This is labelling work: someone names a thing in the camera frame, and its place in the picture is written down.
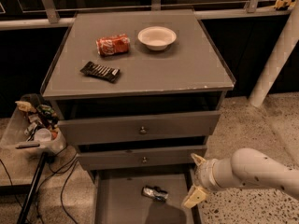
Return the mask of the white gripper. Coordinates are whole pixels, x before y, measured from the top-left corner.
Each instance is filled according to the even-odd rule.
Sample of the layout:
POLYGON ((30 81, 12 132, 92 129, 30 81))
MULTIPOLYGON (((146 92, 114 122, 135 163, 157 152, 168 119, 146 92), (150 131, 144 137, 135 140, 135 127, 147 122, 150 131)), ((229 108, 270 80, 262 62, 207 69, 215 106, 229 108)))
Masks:
POLYGON ((208 191, 215 192, 221 190, 221 186, 217 183, 213 175, 216 159, 205 160, 195 153, 192 153, 191 157, 196 164, 194 174, 197 186, 192 185, 190 187, 187 196, 182 202, 182 205, 189 209, 206 200, 209 195, 208 191))

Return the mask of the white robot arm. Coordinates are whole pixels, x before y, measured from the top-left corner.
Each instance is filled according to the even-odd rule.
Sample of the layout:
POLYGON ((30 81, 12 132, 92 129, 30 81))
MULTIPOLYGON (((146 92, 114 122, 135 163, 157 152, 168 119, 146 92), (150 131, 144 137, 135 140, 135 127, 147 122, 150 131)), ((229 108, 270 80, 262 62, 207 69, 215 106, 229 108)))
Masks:
MULTIPOLYGON (((294 5, 249 102, 260 106, 299 40, 299 0, 294 5)), ((182 205, 193 208, 212 192, 226 189, 278 189, 299 198, 299 171, 290 169, 252 148, 240 148, 228 159, 206 160, 193 153, 192 186, 182 205)))

